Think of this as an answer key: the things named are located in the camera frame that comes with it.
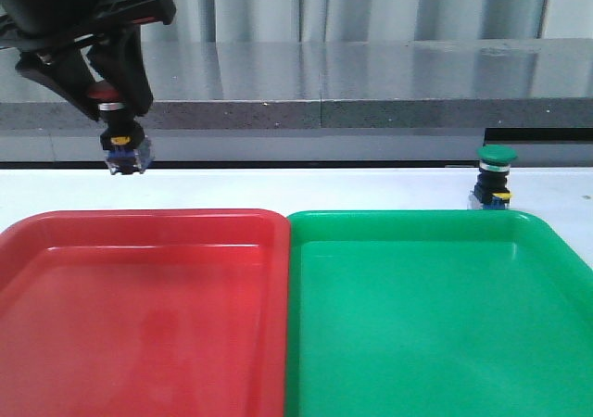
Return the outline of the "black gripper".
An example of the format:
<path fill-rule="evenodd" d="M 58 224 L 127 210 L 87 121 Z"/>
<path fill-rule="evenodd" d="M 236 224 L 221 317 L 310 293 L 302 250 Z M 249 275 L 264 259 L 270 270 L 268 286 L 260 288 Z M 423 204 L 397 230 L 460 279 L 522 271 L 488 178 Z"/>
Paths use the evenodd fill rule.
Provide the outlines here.
<path fill-rule="evenodd" d="M 156 22 L 170 25 L 173 0 L 1 0 L 1 7 L 1 47 L 20 51 L 15 70 L 21 77 L 99 121 L 98 103 L 88 95 L 96 80 L 78 50 L 91 46 L 87 57 L 103 81 L 90 95 L 122 102 L 134 115 L 148 112 L 153 94 L 139 30 Z"/>

